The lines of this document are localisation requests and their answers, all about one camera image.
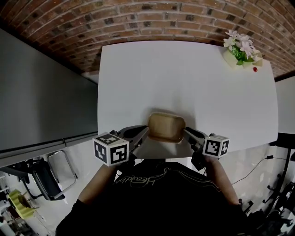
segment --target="yellow object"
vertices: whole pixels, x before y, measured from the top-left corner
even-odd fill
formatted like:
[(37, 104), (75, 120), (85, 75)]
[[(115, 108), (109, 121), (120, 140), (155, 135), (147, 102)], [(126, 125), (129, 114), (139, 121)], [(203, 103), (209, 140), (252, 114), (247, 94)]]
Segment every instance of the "yellow object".
[(183, 129), (186, 127), (185, 120), (182, 117), (162, 112), (152, 113), (147, 125), (150, 139), (173, 143), (182, 141)]
[(22, 219), (26, 219), (29, 217), (32, 217), (34, 215), (34, 209), (29, 208), (24, 206), (20, 201), (19, 201), (19, 195), (23, 197), (23, 195), (21, 194), (20, 191), (18, 191), (17, 189), (13, 190), (9, 195), (8, 198), (10, 198), (10, 200), (12, 201), (12, 203), (15, 206), (15, 210), (17, 211), (17, 213), (19, 214), (19, 216)]

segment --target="white flowers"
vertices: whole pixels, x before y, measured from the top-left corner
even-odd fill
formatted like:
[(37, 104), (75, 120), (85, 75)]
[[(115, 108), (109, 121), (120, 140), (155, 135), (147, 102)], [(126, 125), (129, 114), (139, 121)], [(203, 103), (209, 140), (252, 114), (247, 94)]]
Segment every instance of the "white flowers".
[(236, 43), (235, 40), (232, 37), (229, 37), (228, 39), (224, 39), (223, 46), (228, 47), (229, 50), (232, 51), (232, 46), (234, 46), (235, 43)]
[(252, 58), (254, 56), (255, 48), (248, 35), (239, 34), (237, 31), (232, 30), (229, 30), (226, 34), (230, 37), (228, 39), (224, 39), (224, 47), (228, 47), (230, 51), (235, 51), (235, 56), (239, 56), (239, 52), (241, 53), (241, 51), (245, 52), (247, 60), (249, 57)]
[(246, 53), (246, 55), (247, 55), (247, 59), (248, 59), (248, 57), (251, 57), (251, 56), (252, 56), (252, 51), (253, 51), (253, 49), (250, 47), (249, 42), (247, 42), (247, 41), (242, 41), (242, 47), (240, 48), (240, 50), (241, 50), (242, 52), (245, 52), (245, 53)]
[(239, 37), (238, 32), (237, 31), (232, 31), (231, 29), (226, 34), (229, 35), (230, 37), (233, 37), (234, 39), (238, 39), (238, 37)]

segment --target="brick wall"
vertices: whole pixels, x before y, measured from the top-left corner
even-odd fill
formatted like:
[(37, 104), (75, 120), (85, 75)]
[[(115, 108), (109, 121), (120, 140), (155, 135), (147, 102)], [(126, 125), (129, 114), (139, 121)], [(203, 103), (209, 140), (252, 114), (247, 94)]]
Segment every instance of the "brick wall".
[(295, 70), (295, 8), (288, 0), (1, 0), (1, 26), (79, 72), (98, 71), (101, 47), (145, 40), (223, 45), (252, 37), (274, 76)]

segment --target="white floor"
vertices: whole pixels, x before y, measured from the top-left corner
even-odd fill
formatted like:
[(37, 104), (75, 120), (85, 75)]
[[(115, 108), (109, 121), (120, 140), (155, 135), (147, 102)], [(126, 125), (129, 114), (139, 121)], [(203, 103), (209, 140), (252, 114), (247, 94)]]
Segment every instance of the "white floor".
[[(26, 222), (41, 236), (54, 235), (57, 225), (71, 211), (80, 192), (101, 166), (101, 162), (93, 157), (91, 141), (66, 148), (65, 151), (77, 173), (78, 180), (76, 184), (65, 193), (64, 200), (47, 201), (43, 197), (40, 197), (33, 202), (35, 206), (39, 206), (40, 208), (37, 209), (35, 217), (27, 219)], [(273, 155), (277, 158), (286, 158), (287, 150), (263, 145), (229, 153), (224, 156), (220, 162), (231, 182), (234, 183), (245, 177), (260, 160), (268, 155)], [(190, 162), (190, 158), (167, 159), (166, 161), (177, 161), (195, 170)], [(242, 198), (245, 205), (247, 205), (246, 203), (249, 200), (253, 201), (254, 205), (251, 211), (256, 211), (265, 207), (262, 200), (267, 199), (270, 195), (267, 185), (272, 185), (276, 181), (277, 174), (283, 171), (284, 164), (285, 161), (282, 159), (264, 160), (247, 178), (234, 184), (238, 197)], [(55, 158), (53, 168), (57, 173), (61, 188), (64, 189), (69, 186), (73, 178), (65, 160), (62, 157)], [(294, 175), (295, 163), (291, 162), (286, 176), (286, 183), (294, 181)], [(17, 184), (17, 179), (14, 176), (7, 177), (6, 181), (9, 186)], [(22, 183), (16, 188), (22, 193), (26, 191)], [(29, 189), (35, 195), (39, 193), (39, 189), (35, 185), (33, 178), (31, 178)]]

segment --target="black cable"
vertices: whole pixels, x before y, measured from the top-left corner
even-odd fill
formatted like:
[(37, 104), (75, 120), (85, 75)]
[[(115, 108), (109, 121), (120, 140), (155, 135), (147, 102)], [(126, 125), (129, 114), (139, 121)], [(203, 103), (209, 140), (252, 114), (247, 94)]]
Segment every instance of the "black cable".
[[(284, 159), (284, 158), (268, 156), (268, 157), (263, 158), (260, 162), (262, 162), (262, 161), (265, 160), (265, 159), (283, 159), (283, 160), (286, 160), (286, 159)], [(244, 178), (239, 179), (238, 181), (232, 183), (232, 185), (234, 185), (234, 184), (236, 184), (237, 182), (239, 182), (239, 181), (241, 181), (241, 180), (247, 178), (247, 177), (248, 177), (248, 176), (249, 176), (249, 175), (255, 170), (255, 168), (260, 164), (260, 162), (258, 162), (258, 164), (257, 164), (257, 165), (251, 170), (251, 172), (250, 172), (249, 174), (247, 174)]]
[(282, 159), (282, 160), (286, 160), (285, 158), (279, 158), (279, 157), (274, 157), (274, 159)]

